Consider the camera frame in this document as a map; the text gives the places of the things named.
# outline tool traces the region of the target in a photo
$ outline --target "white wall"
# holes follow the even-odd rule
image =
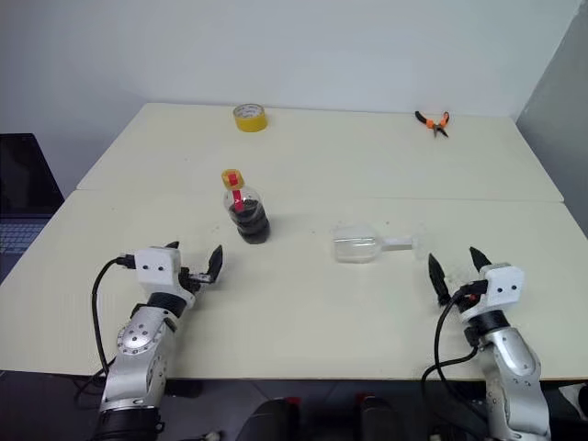
[[[516,117],[580,0],[0,0],[0,131],[65,193],[146,101]]]

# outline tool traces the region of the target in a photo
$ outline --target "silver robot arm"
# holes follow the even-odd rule
[[[481,277],[459,288],[455,296],[461,296],[457,305],[466,336],[479,348],[490,438],[550,440],[548,405],[539,383],[541,363],[503,312],[519,301],[525,274],[509,264],[493,265],[475,248],[470,252]],[[445,274],[432,256],[429,274],[439,303],[448,304]]]
[[[496,439],[549,440],[548,404],[541,391],[541,364],[513,327],[481,338],[479,361],[486,378],[490,434]]]
[[[214,283],[222,266],[219,246],[209,260],[209,272],[189,274],[181,266],[178,243],[138,251],[129,267],[136,268],[148,297],[135,306],[118,337],[118,352],[107,375],[93,440],[154,440],[163,430],[158,407],[174,361],[175,339],[185,309],[197,299],[201,283]]]

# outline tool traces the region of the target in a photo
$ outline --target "yellow tape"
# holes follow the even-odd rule
[[[266,112],[258,104],[241,104],[232,114],[239,130],[260,131],[267,126]]]

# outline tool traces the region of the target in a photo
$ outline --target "orange pliers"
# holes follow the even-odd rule
[[[449,112],[443,112],[443,118],[439,122],[437,122],[436,124],[432,119],[425,118],[423,116],[423,114],[421,112],[419,112],[418,110],[416,112],[414,112],[414,115],[427,128],[433,129],[433,135],[435,137],[437,136],[437,132],[440,131],[441,133],[443,133],[443,136],[445,136],[446,138],[449,138],[449,135],[447,135],[447,132],[445,131],[445,126],[449,122]]]

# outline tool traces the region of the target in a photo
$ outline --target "black cable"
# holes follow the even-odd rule
[[[460,363],[465,363],[467,361],[470,361],[473,357],[476,356],[476,354],[478,354],[478,348],[474,347],[471,352],[469,354],[467,354],[466,356],[463,356],[461,358],[454,358],[451,360],[447,360],[447,361],[442,361],[441,363],[439,363],[439,366],[441,368],[444,368],[445,366],[452,366],[452,365],[458,365]],[[431,404],[431,402],[429,402],[427,394],[426,394],[426,378],[431,375],[431,373],[433,371],[437,370],[437,366],[436,365],[432,365],[431,367],[428,367],[425,372],[423,373],[423,376],[421,377],[421,394],[423,395],[423,400],[427,406],[427,408],[429,409],[429,411],[431,413],[433,413],[437,418],[439,418],[440,420],[446,422],[447,424],[456,427],[457,429],[461,430],[462,432],[465,432],[471,436],[474,437],[474,439],[481,439],[481,436],[476,434],[474,431],[472,431],[471,429],[469,429],[466,426],[463,426],[461,424],[457,424],[451,420],[449,420],[448,418],[446,418],[445,416],[443,416],[441,413],[439,413],[435,407],[433,407],[433,405]]]
[[[108,375],[108,362],[107,357],[104,354],[104,346],[102,346],[102,336],[100,334],[100,322],[98,320],[98,287],[102,277],[106,274],[108,269],[117,263],[117,259],[112,259],[107,262],[106,265],[100,270],[94,286],[92,287],[92,321],[94,322],[94,336],[96,338],[96,348],[98,349],[98,356],[100,357],[100,364],[102,365],[102,372]]]
[[[484,423],[487,423],[488,420],[487,420],[486,416],[483,413],[481,413],[478,409],[476,409],[468,401],[468,399],[466,399],[461,393],[459,393],[457,390],[455,390],[448,383],[447,378],[443,374],[443,370],[441,369],[441,366],[440,366],[440,363],[439,363],[439,340],[441,338],[441,329],[443,328],[443,323],[445,322],[445,318],[448,316],[449,312],[451,311],[451,308],[459,300],[461,300],[461,298],[463,298],[464,295],[465,295],[465,292],[464,291],[461,291],[461,290],[458,291],[451,298],[451,300],[449,301],[449,303],[446,305],[445,309],[441,313],[441,316],[439,317],[439,320],[437,321],[437,326],[436,326],[436,329],[435,329],[435,343],[434,343],[435,368],[436,368],[437,372],[439,373],[439,378],[441,379],[441,382],[446,387],[447,391],[453,396],[453,398],[455,398],[458,402],[460,402],[461,404],[463,404],[470,412],[472,412],[474,415],[476,415]]]
[[[99,397],[102,395],[102,392],[91,392],[90,390],[85,390],[87,389],[89,386],[94,386],[94,387],[98,387],[96,384],[92,383],[92,384],[88,384],[87,386],[84,387],[84,385],[80,386],[80,384],[77,382],[77,379],[71,379],[73,385],[75,386],[75,388],[78,390],[78,392],[80,392],[80,394],[84,394],[84,395],[90,395],[93,397]]]
[[[114,363],[114,358],[112,360],[110,360],[107,363],[107,367],[111,366],[112,363]],[[88,380],[86,380],[84,382],[84,384],[82,386],[79,386],[76,382],[74,382],[74,384],[76,385],[76,387],[78,387],[77,392],[75,393],[75,395],[73,396],[73,402],[75,403],[75,407],[77,407],[80,410],[90,410],[90,409],[97,409],[99,406],[83,406],[82,404],[80,404],[80,397],[82,396],[83,393],[89,394],[89,395],[100,395],[102,396],[102,393],[89,393],[89,392],[85,392],[85,389],[90,386],[91,384],[94,384],[94,382],[102,375],[104,374],[104,369],[101,368],[100,370],[97,371],[96,374],[94,374],[92,377],[90,377]]]

